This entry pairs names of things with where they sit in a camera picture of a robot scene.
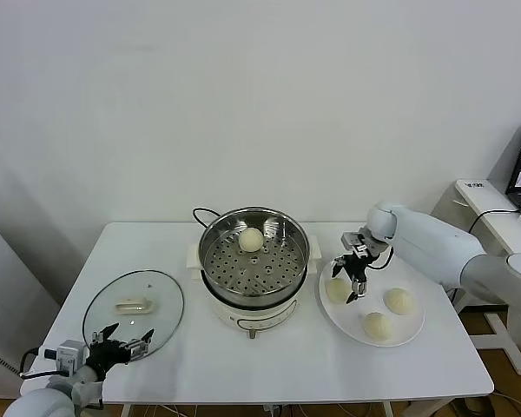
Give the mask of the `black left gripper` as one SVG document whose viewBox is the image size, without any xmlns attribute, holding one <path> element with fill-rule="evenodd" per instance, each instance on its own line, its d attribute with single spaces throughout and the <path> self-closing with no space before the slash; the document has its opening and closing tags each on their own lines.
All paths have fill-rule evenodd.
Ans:
<svg viewBox="0 0 521 417">
<path fill-rule="evenodd" d="M 118 327 L 117 322 L 92 334 L 88 367 L 95 372 L 97 379 L 105 379 L 107 372 L 114 365 L 138 361 L 148 355 L 149 345 L 155 332 L 153 328 L 141 338 L 125 342 L 122 347 L 120 341 L 109 340 Z"/>
</svg>

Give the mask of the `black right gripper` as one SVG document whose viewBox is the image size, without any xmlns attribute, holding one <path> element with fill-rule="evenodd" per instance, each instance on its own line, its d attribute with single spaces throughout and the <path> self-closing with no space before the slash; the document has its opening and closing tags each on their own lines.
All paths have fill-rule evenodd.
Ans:
<svg viewBox="0 0 521 417">
<path fill-rule="evenodd" d="M 342 255 L 333 260 L 332 278 L 337 278 L 344 271 L 352 281 L 351 294 L 346 299 L 346 304 L 366 295 L 366 269 L 373 262 L 371 255 L 357 255 L 351 253 Z"/>
</svg>

